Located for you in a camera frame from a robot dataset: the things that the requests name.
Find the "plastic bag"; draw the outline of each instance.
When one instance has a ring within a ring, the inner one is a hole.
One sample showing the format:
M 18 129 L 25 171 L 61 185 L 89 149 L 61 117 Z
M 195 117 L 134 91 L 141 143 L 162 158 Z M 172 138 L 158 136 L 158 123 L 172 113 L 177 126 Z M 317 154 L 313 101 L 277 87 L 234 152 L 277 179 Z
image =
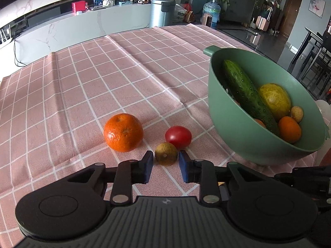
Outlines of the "plastic bag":
M 173 15 L 173 22 L 182 22 L 186 14 L 186 9 L 182 8 L 179 4 L 175 5 L 175 13 Z

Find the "cherry tomato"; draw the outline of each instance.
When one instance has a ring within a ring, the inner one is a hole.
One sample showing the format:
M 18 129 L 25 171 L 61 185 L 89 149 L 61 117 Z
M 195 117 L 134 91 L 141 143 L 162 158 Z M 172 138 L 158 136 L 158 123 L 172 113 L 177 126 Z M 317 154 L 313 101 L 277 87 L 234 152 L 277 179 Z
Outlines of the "cherry tomato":
M 192 133 L 183 126 L 172 126 L 166 131 L 166 141 L 178 150 L 188 147 L 192 141 Z

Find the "table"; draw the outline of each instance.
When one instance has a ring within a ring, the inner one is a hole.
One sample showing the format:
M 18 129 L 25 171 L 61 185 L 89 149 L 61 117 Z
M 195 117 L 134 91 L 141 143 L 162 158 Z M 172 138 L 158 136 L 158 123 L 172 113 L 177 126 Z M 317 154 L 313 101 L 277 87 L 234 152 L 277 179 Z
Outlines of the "table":
M 295 63 L 297 62 L 297 60 L 299 59 L 299 57 L 301 56 L 301 54 L 303 53 L 303 51 L 305 50 L 305 48 L 307 47 L 309 41 L 311 38 L 315 39 L 316 42 L 318 42 L 320 44 L 319 46 L 319 50 L 318 50 L 318 54 L 316 55 L 315 59 L 313 60 L 312 64 L 310 65 L 310 67 L 314 64 L 316 58 L 318 57 L 318 55 L 321 53 L 322 50 L 322 44 L 323 44 L 323 39 L 321 37 L 319 37 L 317 34 L 315 34 L 314 32 L 312 32 L 310 29 L 308 29 L 307 27 L 305 27 L 306 31 L 308 32 L 304 41 L 302 42 L 300 48 L 298 49 L 297 53 L 295 54 L 295 56 L 293 57 L 289 68 L 288 68 L 288 72 L 291 74 L 293 72 Z
M 0 247 L 22 239 L 14 208 L 24 195 L 96 162 L 114 167 L 141 159 L 165 141 L 173 125 L 192 132 L 191 158 L 217 166 L 237 161 L 269 176 L 312 166 L 315 154 L 286 165 L 258 166 L 223 142 L 208 112 L 210 58 L 203 49 L 211 45 L 250 50 L 206 26 L 155 27 L 52 52 L 5 77 L 0 85 Z M 122 112 L 135 115 L 144 128 L 142 144 L 129 153 L 111 150 L 102 133 L 106 121 Z M 198 192 L 197 184 L 183 182 L 178 164 L 154 165 L 149 183 L 133 186 L 134 197 Z

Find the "water bottle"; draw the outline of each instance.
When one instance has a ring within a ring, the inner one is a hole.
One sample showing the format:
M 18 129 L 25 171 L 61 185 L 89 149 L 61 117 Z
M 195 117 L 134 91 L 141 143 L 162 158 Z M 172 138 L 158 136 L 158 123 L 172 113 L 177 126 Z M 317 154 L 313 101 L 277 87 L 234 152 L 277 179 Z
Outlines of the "water bottle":
M 219 20 L 219 14 L 221 13 L 221 7 L 217 3 L 217 0 L 211 0 L 210 2 L 204 5 L 202 16 L 205 13 L 209 13 L 212 15 L 211 27 L 215 29 L 217 21 Z

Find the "doorway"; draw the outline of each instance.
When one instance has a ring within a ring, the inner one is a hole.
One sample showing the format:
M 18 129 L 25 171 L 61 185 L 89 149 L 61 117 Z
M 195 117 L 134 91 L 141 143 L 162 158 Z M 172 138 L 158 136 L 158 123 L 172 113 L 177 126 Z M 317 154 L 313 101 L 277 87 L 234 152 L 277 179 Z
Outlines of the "doorway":
M 295 20 L 297 19 L 301 1 L 302 0 L 287 0 L 284 9 L 283 21 L 279 29 L 280 33 L 286 38 L 289 38 L 291 34 Z

